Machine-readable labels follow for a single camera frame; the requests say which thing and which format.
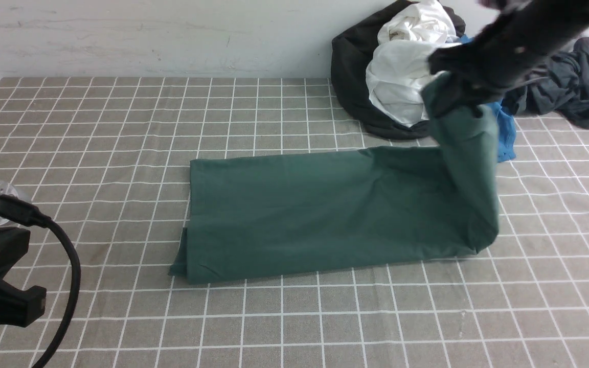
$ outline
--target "blue cloth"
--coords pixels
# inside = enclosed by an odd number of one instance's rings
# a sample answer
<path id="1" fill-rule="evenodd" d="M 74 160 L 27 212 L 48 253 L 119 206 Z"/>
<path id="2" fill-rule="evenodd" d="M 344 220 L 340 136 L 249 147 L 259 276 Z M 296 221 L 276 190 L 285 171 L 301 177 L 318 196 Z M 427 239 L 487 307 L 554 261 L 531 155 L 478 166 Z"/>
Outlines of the blue cloth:
<path id="1" fill-rule="evenodd" d="M 472 39 L 463 35 L 463 37 L 460 38 L 460 42 L 468 43 L 472 42 Z M 499 153 L 497 158 L 500 163 L 503 163 L 505 161 L 514 160 L 517 157 L 513 149 L 517 132 L 515 131 L 515 120 L 512 118 L 512 114 L 501 106 L 501 102 L 502 100 L 488 103 L 487 105 L 492 109 L 492 112 L 497 118 L 497 125 L 500 129 Z"/>

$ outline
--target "folded green garment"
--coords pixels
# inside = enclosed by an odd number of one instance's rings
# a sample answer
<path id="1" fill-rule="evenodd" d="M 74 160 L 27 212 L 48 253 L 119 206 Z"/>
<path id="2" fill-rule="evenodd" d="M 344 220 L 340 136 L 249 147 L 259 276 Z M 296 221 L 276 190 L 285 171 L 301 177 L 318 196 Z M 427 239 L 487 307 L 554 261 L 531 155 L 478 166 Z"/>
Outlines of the folded green garment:
<path id="1" fill-rule="evenodd" d="M 192 161 L 171 274 L 202 284 L 479 253 L 499 233 L 497 123 L 481 111 L 433 119 L 439 147 Z"/>

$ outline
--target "pile of clothes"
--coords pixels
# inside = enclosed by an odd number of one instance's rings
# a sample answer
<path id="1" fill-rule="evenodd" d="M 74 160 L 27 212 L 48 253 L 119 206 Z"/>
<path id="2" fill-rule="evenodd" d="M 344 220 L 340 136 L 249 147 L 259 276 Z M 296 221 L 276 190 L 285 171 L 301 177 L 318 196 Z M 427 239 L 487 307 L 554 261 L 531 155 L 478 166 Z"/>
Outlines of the pile of clothes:
<path id="1" fill-rule="evenodd" d="M 331 81 L 342 107 L 368 133 L 388 140 L 428 136 L 420 92 L 436 49 L 470 42 L 465 21 L 437 0 L 397 0 L 334 38 Z M 549 74 L 490 103 L 500 128 L 499 161 L 515 158 L 512 115 L 558 111 L 589 129 L 589 39 L 551 58 Z"/>

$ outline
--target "table surface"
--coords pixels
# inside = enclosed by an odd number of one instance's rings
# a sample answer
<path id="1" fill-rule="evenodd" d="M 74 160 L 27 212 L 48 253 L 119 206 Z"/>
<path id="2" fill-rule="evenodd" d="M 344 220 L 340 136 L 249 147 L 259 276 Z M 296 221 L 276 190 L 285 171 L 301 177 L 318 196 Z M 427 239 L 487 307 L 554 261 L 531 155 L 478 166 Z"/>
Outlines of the table surface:
<path id="1" fill-rule="evenodd" d="M 83 264 L 50 366 L 589 367 L 589 131 L 556 114 L 517 130 L 497 168 L 501 235 L 479 256 L 190 286 L 168 268 L 191 159 L 435 143 L 364 134 L 327 79 L 2 79 L 0 179 Z M 30 366 L 62 316 L 67 258 L 35 228 L 7 280 L 48 290 L 41 319 L 0 326 L 0 366 Z"/>

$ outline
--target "black cable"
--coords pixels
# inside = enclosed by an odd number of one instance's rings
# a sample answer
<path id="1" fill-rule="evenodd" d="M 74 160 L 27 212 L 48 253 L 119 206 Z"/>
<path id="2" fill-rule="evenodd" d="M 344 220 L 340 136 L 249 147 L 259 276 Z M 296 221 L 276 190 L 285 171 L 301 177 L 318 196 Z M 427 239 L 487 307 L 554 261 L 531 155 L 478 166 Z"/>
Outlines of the black cable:
<path id="1" fill-rule="evenodd" d="M 56 238 L 58 238 L 60 244 L 63 245 L 65 253 L 67 253 L 67 257 L 70 259 L 70 265 L 72 266 L 70 295 L 67 298 L 67 306 L 65 307 L 63 319 L 58 326 L 58 330 L 56 330 L 56 335 L 54 335 L 54 338 L 52 338 L 47 346 L 47 349 L 42 356 L 40 356 L 40 359 L 38 359 L 33 365 L 33 368 L 43 368 L 47 365 L 47 362 L 49 362 L 52 356 L 54 356 L 60 343 L 63 341 L 67 329 L 72 322 L 74 311 L 77 308 L 77 300 L 79 299 L 81 284 L 81 265 L 79 255 L 63 228 L 54 222 L 51 217 L 40 212 L 40 209 L 35 205 L 26 203 L 13 196 L 0 196 L 0 217 L 4 217 L 23 226 L 40 226 L 42 228 L 48 228 L 54 233 Z"/>

